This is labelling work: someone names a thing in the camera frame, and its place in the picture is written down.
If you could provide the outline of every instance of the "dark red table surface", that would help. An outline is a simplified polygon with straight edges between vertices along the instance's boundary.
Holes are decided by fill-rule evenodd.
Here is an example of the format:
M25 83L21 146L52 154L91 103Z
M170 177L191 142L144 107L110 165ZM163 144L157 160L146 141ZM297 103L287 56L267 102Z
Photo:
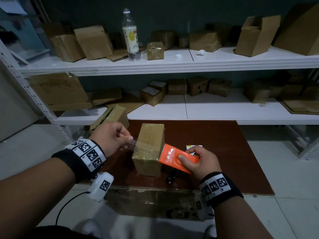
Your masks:
M218 157L221 169L242 193L273 195L274 192L236 121L130 120L128 128L138 138L142 123L165 125L165 143L183 151L186 145L202 145ZM199 182L182 172L172 185L165 179L171 168L164 165L160 178L139 176L132 151L118 151L109 157L102 171L114 176L113 185L198 190Z

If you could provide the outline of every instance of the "person's left hand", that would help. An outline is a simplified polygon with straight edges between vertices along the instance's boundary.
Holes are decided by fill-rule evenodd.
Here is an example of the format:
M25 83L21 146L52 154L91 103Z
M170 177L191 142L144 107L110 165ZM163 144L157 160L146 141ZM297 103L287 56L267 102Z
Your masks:
M127 148L133 140L129 131L120 122L106 122L99 125L89 137L103 150L105 157L113 155L119 148Z

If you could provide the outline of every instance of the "hand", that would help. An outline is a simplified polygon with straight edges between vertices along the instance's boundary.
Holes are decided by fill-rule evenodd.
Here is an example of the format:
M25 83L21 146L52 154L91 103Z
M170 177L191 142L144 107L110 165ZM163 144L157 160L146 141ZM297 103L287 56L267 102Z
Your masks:
M177 158L199 181L212 172L221 172L218 158L215 154L198 145L186 150L186 153L189 154L193 152L196 152L199 155L198 163L193 163L183 155L178 155Z
M133 140L129 131L120 122L106 122L99 125L90 136L109 157L119 148L127 148L127 143Z

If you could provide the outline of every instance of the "plastic bottle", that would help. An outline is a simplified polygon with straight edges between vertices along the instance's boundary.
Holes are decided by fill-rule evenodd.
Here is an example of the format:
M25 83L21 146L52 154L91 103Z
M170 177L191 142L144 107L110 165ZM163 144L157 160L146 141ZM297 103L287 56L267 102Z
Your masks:
M141 60L141 53L138 47L138 34L135 22L131 16L131 12L128 8L123 10L122 28L129 52L129 61Z

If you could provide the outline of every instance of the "forearm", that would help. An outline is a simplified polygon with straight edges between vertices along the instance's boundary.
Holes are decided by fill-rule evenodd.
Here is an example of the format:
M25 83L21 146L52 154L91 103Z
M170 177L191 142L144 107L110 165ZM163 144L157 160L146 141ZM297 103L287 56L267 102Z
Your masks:
M16 238L34 228L74 184L74 173L58 158L0 181L2 237Z
M239 196L219 204L214 212L218 238L272 238L247 202Z

